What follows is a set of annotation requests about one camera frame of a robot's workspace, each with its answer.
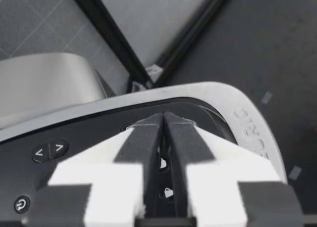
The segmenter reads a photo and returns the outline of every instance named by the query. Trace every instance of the black frame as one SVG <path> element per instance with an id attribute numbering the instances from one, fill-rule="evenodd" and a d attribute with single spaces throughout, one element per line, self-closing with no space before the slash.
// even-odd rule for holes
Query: black frame
<path id="1" fill-rule="evenodd" d="M 104 3 L 101 0 L 76 0 L 76 2 L 130 73 L 132 79 L 147 89 L 152 88 L 154 85 L 152 79 L 118 28 Z"/>
<path id="2" fill-rule="evenodd" d="M 197 10 L 189 23 L 183 28 L 168 49 L 157 60 L 156 65 L 164 71 L 155 82 L 155 87 L 161 87 L 168 76 L 175 71 L 195 40 L 210 23 L 225 0 L 206 0 Z"/>
<path id="3" fill-rule="evenodd" d="M 163 68 L 163 73 L 155 83 L 103 2 L 101 0 L 76 1 L 130 73 L 127 92 L 131 92 L 133 81 L 147 89 L 162 86 L 225 0 L 206 0 L 197 10 L 189 23 L 157 60 L 156 65 Z"/>

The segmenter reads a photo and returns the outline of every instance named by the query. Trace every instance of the left arrow button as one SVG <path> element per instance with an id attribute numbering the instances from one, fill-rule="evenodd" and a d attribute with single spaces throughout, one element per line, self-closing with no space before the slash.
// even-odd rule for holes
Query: left arrow button
<path id="1" fill-rule="evenodd" d="M 38 163 L 47 161 L 49 159 L 49 144 L 42 144 L 33 149 L 32 158 Z"/>

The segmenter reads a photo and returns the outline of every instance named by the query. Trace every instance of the gray curved surface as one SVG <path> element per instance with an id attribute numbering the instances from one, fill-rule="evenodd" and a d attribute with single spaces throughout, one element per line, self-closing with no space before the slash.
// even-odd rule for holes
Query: gray curved surface
<path id="1" fill-rule="evenodd" d="M 73 118 L 176 97 L 196 98 L 217 109 L 227 121 L 239 146 L 269 158 L 281 179 L 287 182 L 278 145 L 261 113 L 241 91 L 217 82 L 154 89 L 66 108 L 1 130 L 0 142 Z"/>
<path id="2" fill-rule="evenodd" d="M 0 129 L 106 98 L 91 64 L 68 53 L 0 61 Z"/>

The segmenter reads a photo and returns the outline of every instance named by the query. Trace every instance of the grid pattern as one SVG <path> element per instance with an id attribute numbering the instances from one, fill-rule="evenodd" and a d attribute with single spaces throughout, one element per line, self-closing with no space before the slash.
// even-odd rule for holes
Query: grid pattern
<path id="1" fill-rule="evenodd" d="M 91 61 L 116 94 L 128 72 L 74 0 L 0 0 L 0 60 L 70 52 Z"/>

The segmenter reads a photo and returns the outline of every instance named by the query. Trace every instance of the black panel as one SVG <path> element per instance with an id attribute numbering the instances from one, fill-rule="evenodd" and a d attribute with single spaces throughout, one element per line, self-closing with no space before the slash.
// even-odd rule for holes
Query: black panel
<path id="1" fill-rule="evenodd" d="M 0 143 L 0 220 L 19 220 L 24 216 L 15 212 L 15 200 L 26 195 L 32 202 L 35 190 L 43 185 L 43 180 L 47 180 L 57 162 L 118 134 L 123 127 L 155 113 L 173 112 L 180 117 L 194 120 L 202 129 L 221 136 L 217 126 L 222 123 L 221 126 L 225 128 L 226 123 L 220 119 L 220 123 L 216 125 L 202 106 L 215 111 L 213 107 L 199 100 L 170 99 L 84 116 Z M 68 151 L 63 156 L 45 163 L 33 161 L 32 150 L 37 145 L 59 138 L 69 143 Z"/>

